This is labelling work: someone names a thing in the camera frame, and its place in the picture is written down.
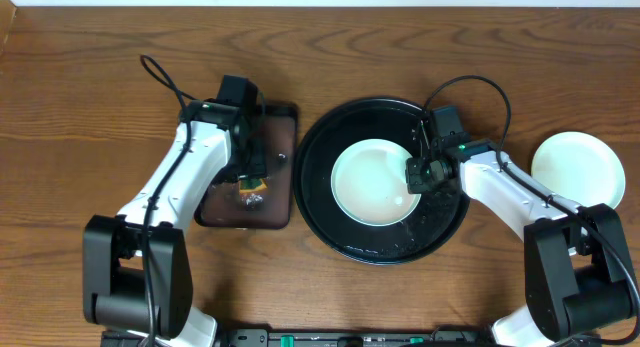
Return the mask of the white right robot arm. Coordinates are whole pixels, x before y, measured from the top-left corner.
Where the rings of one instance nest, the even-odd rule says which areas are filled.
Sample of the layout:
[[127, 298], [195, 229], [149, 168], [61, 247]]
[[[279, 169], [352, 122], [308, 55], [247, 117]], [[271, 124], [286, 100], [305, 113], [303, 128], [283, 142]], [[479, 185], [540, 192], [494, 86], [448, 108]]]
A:
[[593, 330], [639, 317], [639, 289], [619, 216], [563, 198], [512, 164], [502, 147], [453, 134], [405, 162], [408, 190], [446, 185], [489, 208], [524, 243], [525, 306], [496, 321], [511, 346], [606, 344]]

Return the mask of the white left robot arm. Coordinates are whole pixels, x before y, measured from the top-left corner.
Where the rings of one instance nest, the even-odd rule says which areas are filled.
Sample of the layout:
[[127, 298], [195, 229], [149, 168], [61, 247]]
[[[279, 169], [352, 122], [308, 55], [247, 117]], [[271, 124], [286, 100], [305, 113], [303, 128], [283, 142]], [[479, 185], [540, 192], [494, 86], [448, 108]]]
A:
[[218, 176], [245, 177], [265, 105], [193, 101], [139, 193], [83, 232], [87, 322], [133, 334], [141, 346], [211, 346], [216, 320], [194, 307], [185, 235]]

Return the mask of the green and orange sponge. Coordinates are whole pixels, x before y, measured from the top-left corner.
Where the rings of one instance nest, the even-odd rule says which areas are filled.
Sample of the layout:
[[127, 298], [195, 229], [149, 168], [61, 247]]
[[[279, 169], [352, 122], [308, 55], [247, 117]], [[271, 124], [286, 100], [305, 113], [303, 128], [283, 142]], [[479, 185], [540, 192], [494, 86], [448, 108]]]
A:
[[268, 189], [264, 178], [250, 178], [239, 181], [240, 194], [257, 194]]

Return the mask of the mint green plate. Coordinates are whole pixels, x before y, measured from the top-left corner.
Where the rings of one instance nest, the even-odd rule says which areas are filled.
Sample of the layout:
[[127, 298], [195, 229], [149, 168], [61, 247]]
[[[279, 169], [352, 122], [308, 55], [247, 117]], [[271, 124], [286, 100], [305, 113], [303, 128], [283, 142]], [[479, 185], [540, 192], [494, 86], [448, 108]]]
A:
[[331, 192], [352, 220], [381, 227], [400, 222], [418, 206], [408, 191], [406, 162], [411, 154], [384, 139], [367, 139], [346, 148], [331, 171]]
[[547, 138], [534, 153], [535, 180], [583, 206], [604, 203], [616, 208], [626, 188], [623, 165], [606, 143], [587, 133], [561, 132]]

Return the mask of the mint green plate front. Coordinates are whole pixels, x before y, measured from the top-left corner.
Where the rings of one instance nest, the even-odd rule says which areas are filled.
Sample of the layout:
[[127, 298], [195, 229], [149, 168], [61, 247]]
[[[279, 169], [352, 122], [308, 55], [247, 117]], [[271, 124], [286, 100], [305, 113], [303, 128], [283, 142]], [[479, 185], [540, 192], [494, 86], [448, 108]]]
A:
[[352, 220], [381, 227], [400, 222], [418, 206], [408, 191], [406, 162], [411, 154], [384, 139], [367, 139], [346, 148], [331, 171], [331, 192]]

